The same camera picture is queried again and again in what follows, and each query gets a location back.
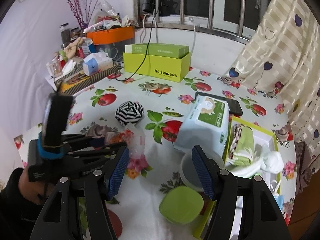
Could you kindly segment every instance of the white tablecloth with fruit print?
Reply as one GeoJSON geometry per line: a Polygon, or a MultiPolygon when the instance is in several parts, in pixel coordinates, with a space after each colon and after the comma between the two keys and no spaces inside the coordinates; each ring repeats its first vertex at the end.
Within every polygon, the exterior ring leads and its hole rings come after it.
{"type": "MultiPolygon", "coordinates": [[[[130,75],[122,70],[119,78],[130,75]]],[[[121,219],[120,240],[194,239],[192,229],[197,221],[187,226],[173,225],[162,217],[158,207],[170,189],[183,184],[179,176],[183,155],[173,148],[173,142],[197,90],[238,100],[244,112],[242,119],[276,133],[285,163],[281,178],[283,214],[289,223],[296,187],[296,156],[288,116],[279,95],[256,94],[239,83],[195,68],[190,68],[181,83],[137,74],[119,82],[113,74],[76,98],[67,133],[86,133],[90,128],[121,130],[115,119],[116,109],[126,101],[138,101],[144,107],[144,117],[137,127],[146,135],[145,154],[140,160],[130,160],[119,194],[113,204],[108,204],[121,219]]],[[[41,125],[16,139],[24,162],[28,159],[28,143],[37,138],[40,130],[41,125]]]]}

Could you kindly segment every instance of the wooden floor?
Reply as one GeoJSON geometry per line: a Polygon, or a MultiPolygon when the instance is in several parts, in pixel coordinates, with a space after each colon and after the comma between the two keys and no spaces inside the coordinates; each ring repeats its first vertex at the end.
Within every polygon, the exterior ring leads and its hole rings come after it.
{"type": "Polygon", "coordinates": [[[294,200],[288,226],[292,240],[298,240],[320,210],[320,172],[313,174],[310,184],[294,200]]]}

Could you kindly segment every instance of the printed pea pod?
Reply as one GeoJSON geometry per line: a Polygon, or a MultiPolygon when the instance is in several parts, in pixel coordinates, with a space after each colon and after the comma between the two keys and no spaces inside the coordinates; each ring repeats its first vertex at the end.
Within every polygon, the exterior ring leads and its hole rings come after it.
{"type": "Polygon", "coordinates": [[[183,117],[182,114],[179,114],[177,112],[162,112],[162,114],[168,115],[168,116],[172,116],[172,117],[183,117]]]}

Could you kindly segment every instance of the blue strap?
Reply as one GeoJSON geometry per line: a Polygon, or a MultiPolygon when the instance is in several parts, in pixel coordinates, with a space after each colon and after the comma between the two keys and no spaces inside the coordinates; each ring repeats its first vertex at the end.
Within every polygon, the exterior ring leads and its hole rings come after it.
{"type": "Polygon", "coordinates": [[[61,159],[64,156],[62,147],[60,148],[60,153],[52,153],[52,152],[45,151],[42,148],[41,133],[39,133],[39,138],[37,140],[37,148],[38,148],[39,155],[44,159],[56,160],[56,159],[61,159]]]}

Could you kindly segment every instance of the smartphone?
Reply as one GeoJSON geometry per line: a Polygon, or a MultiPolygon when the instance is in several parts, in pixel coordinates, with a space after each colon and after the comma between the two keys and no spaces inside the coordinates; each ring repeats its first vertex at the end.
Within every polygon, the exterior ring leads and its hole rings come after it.
{"type": "Polygon", "coordinates": [[[216,98],[216,99],[219,99],[219,100],[226,101],[228,103],[228,106],[229,106],[229,113],[230,114],[234,114],[234,115],[238,115],[238,116],[243,115],[241,106],[240,106],[240,104],[239,104],[239,102],[237,100],[230,99],[230,98],[225,98],[225,97],[220,97],[220,96],[213,95],[213,94],[207,94],[207,93],[203,93],[203,92],[196,92],[196,98],[197,98],[198,95],[199,96],[208,96],[208,97],[211,97],[211,98],[216,98]]]}

